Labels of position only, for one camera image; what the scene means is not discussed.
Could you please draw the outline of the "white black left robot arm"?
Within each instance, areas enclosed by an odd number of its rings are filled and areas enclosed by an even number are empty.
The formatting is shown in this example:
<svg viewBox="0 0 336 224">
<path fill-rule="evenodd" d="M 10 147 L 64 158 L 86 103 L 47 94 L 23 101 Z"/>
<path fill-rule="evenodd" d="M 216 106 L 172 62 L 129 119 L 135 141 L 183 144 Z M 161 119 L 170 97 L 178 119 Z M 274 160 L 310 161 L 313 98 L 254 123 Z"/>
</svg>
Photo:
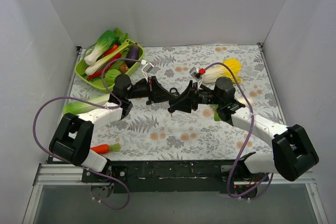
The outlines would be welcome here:
<svg viewBox="0 0 336 224">
<path fill-rule="evenodd" d="M 111 178 L 112 170 L 106 165 L 107 159 L 90 148 L 93 133 L 125 118 L 133 107 L 131 99 L 148 98 L 146 103 L 151 105 L 172 100 L 178 94 L 176 88 L 163 88 L 155 76 L 132 84 L 128 75 L 120 74 L 115 79 L 108 102 L 102 108 L 79 115 L 67 113 L 62 117 L 49 144 L 49 151 L 75 166 L 93 170 L 98 181 L 106 182 Z"/>
</svg>

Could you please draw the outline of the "black headed key bunch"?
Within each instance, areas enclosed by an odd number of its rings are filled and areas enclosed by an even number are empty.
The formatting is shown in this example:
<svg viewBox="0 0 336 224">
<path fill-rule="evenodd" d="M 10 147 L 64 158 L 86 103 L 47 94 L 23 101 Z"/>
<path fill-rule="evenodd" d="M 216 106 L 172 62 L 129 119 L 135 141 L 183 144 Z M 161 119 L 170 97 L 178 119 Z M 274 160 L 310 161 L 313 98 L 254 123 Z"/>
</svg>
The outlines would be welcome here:
<svg viewBox="0 0 336 224">
<path fill-rule="evenodd" d="M 148 100 L 146 101 L 146 105 L 151 105 L 151 106 L 155 106 L 154 102 L 152 100 Z"/>
</svg>

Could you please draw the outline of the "black padlock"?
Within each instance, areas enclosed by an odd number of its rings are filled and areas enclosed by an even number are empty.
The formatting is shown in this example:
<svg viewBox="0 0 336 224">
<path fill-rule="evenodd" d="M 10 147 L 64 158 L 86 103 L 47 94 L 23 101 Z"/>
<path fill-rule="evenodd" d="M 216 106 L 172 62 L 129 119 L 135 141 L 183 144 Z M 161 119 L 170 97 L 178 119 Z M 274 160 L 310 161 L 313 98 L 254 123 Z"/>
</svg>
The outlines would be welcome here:
<svg viewBox="0 0 336 224">
<path fill-rule="evenodd" d="M 170 94 L 175 96 L 175 97 L 178 97 L 180 95 L 177 88 L 170 88 Z"/>
</svg>

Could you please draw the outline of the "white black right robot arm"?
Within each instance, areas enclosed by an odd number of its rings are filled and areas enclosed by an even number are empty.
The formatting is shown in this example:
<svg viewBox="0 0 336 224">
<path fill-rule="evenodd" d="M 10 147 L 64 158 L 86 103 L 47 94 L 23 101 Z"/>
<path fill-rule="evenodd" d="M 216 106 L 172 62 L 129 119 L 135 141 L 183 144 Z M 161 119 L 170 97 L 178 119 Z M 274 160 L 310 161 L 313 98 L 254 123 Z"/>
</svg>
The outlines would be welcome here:
<svg viewBox="0 0 336 224">
<path fill-rule="evenodd" d="M 277 173 L 292 182 L 318 164 L 318 154 L 302 126 L 286 126 L 252 114 L 235 98 L 235 91 L 228 77 L 218 78 L 212 90 L 198 89 L 190 82 L 182 94 L 169 102 L 168 111 L 191 113 L 200 104 L 216 105 L 220 120 L 251 131 L 268 144 L 271 153 L 248 154 L 239 159 L 237 173 L 242 180 L 251 180 L 257 173 Z"/>
</svg>

